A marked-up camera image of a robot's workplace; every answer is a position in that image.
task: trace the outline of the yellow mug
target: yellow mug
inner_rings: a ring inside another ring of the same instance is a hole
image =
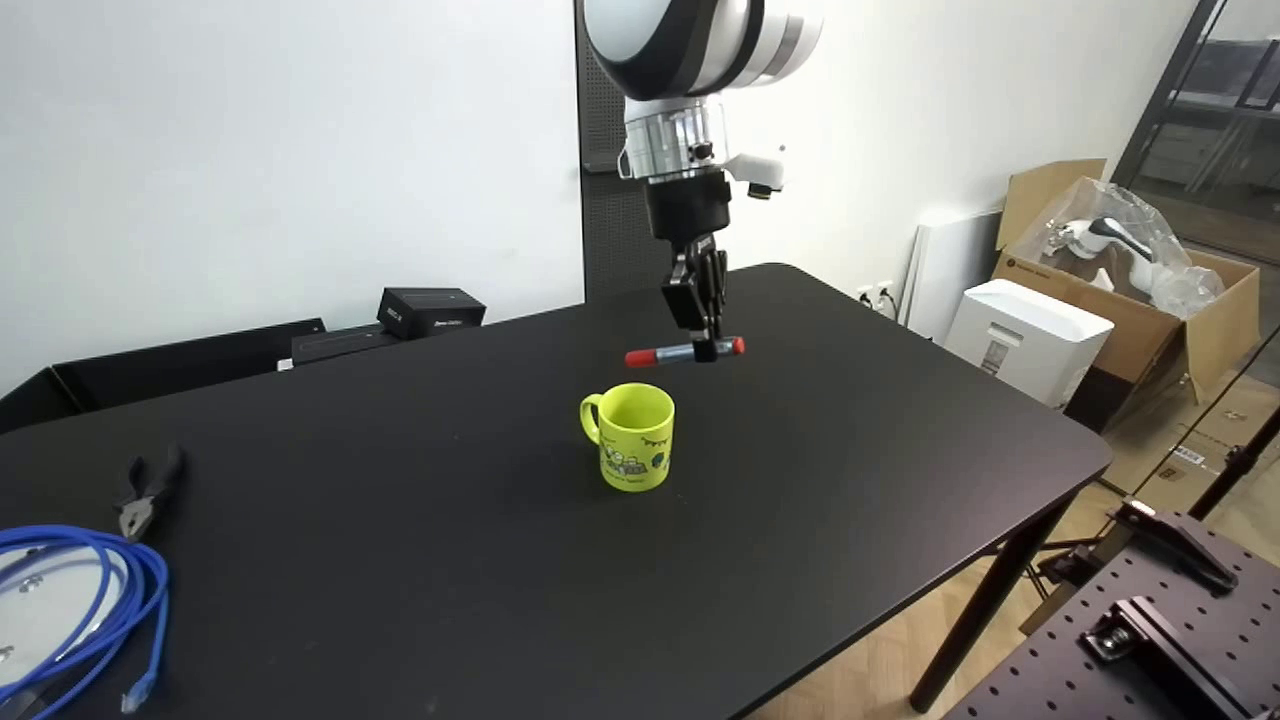
[[[579,403],[579,425],[599,446],[599,478],[619,492],[659,487],[673,474],[675,402],[654,385],[612,385]]]

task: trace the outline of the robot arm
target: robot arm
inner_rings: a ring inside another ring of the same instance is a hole
[[[664,300],[696,361],[717,361],[730,257],[712,234],[730,229],[724,173],[748,180],[753,195],[780,193],[786,173],[757,156],[721,159],[704,97],[786,79],[814,58],[821,22],[806,0],[579,6],[604,75],[630,97],[619,176],[647,180],[654,229],[673,243]]]

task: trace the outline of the white wall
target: white wall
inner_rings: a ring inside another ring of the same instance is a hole
[[[385,284],[579,300],[568,0],[0,0],[0,391]]]
[[[1212,41],[1280,41],[1280,0],[1227,0]]]
[[[900,275],[931,208],[1120,156],[1191,0],[828,0],[788,85],[730,100],[792,189],[738,266]],[[0,391],[87,351],[466,284],[579,300],[568,0],[0,0]]]
[[[844,292],[900,282],[921,217],[994,212],[1009,173],[1120,159],[1191,0],[828,0],[818,58],[730,100],[788,193],[738,200],[738,266],[788,257]]]

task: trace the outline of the pliers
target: pliers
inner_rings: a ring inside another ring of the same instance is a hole
[[[190,474],[190,457],[180,447],[164,447],[156,457],[134,457],[123,481],[128,500],[121,505],[121,536],[144,539],[161,518],[161,505],[178,492]]]

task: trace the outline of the mug handle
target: mug handle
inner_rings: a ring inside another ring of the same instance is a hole
[[[599,446],[599,391],[591,391],[591,396],[584,396],[584,403],[576,410],[576,422],[584,425],[584,438],[591,442],[591,446]]]

